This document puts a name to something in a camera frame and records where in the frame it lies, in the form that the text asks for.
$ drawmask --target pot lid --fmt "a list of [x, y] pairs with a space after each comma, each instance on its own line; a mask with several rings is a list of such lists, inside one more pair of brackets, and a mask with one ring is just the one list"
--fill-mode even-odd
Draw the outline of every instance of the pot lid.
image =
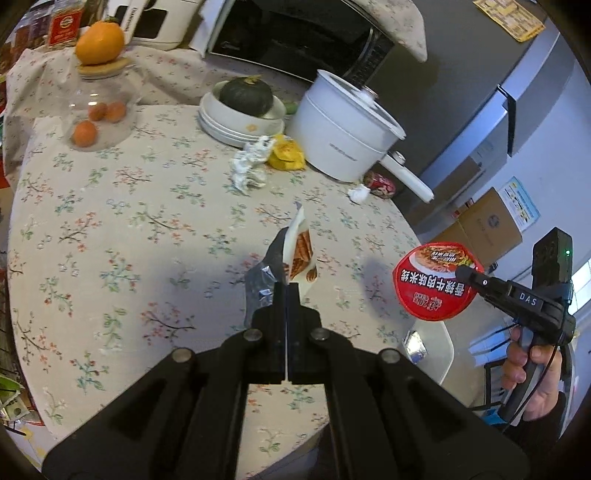
[[340, 92], [347, 101], [355, 105], [364, 114], [388, 128], [400, 140], [406, 138], [406, 133], [400, 124], [384, 108], [376, 102], [378, 95], [367, 87], [359, 90], [349, 82], [337, 77], [326, 70], [318, 70], [318, 75], [326, 80], [330, 86]]

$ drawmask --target white pot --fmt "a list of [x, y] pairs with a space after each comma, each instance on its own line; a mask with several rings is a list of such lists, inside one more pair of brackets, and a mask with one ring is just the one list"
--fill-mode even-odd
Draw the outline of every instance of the white pot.
[[302, 147], [310, 164], [337, 180], [359, 181], [379, 161], [421, 200], [428, 203], [433, 199], [429, 187], [394, 158], [386, 155], [386, 150], [371, 148], [347, 133], [314, 106], [309, 98], [304, 98], [300, 103], [286, 133]]
[[371, 90], [359, 90], [330, 72], [318, 70], [306, 96], [334, 123], [371, 148], [386, 151], [406, 138], [400, 124], [375, 102]]

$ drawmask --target white bowl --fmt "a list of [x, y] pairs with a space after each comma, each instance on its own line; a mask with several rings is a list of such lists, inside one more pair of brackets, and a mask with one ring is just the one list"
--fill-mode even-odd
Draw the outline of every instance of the white bowl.
[[[221, 130], [222, 132], [224, 132], [224, 133], [226, 133], [228, 135], [231, 135], [231, 136], [234, 136], [234, 137], [240, 137], [242, 140], [246, 140], [246, 141], [249, 141], [249, 142], [256, 142], [259, 139], [259, 137], [260, 137], [260, 135], [245, 135], [245, 134], [241, 134], [240, 132], [235, 132], [233, 130], [230, 130], [229, 128], [224, 127], [220, 123], [216, 122], [213, 118], [211, 118], [211, 116], [209, 116], [207, 114], [207, 112], [205, 111], [205, 109], [200, 108], [199, 111], [200, 111], [202, 117], [207, 121], [207, 123], [211, 127], [217, 128], [217, 129]], [[278, 133], [282, 133], [284, 128], [285, 128], [285, 124], [283, 123], [283, 120], [282, 120], [281, 123], [280, 123], [280, 125], [279, 125], [278, 131], [275, 132], [275, 133], [270, 133], [269, 135], [272, 136], [272, 135], [275, 135], [275, 134], [278, 134]]]
[[248, 140], [235, 137], [234, 135], [230, 135], [221, 131], [219, 128], [214, 127], [204, 119], [201, 112], [198, 113], [197, 118], [199, 119], [199, 124], [201, 125], [201, 128], [203, 128], [204, 132], [223, 144], [244, 148], [244, 146], [249, 142]]
[[213, 90], [204, 95], [200, 106], [218, 124], [244, 135], [275, 135], [280, 133], [286, 110], [283, 102], [273, 96], [273, 106], [262, 117], [255, 117], [238, 112], [219, 101], [219, 92], [227, 82], [217, 83]]

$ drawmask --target instant noodle cup lid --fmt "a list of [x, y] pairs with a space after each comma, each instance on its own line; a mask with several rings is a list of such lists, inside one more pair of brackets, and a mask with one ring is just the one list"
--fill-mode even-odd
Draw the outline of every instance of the instant noodle cup lid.
[[456, 268], [484, 268], [462, 244], [436, 242], [412, 250], [392, 272], [402, 306], [421, 320], [447, 320], [470, 305], [476, 290], [456, 280]]

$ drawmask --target sticker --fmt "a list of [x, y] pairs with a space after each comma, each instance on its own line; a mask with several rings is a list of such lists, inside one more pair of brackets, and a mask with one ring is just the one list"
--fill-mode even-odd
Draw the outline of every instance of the sticker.
[[80, 28], [80, 20], [82, 20], [83, 10], [71, 11], [63, 15], [58, 15], [51, 21], [49, 29], [49, 39], [47, 44], [49, 46], [58, 43], [74, 40], [78, 35]]
[[439, 242], [412, 250], [392, 272], [402, 306], [421, 320], [447, 320], [462, 312], [476, 291], [456, 280], [456, 268], [484, 269], [461, 244]]

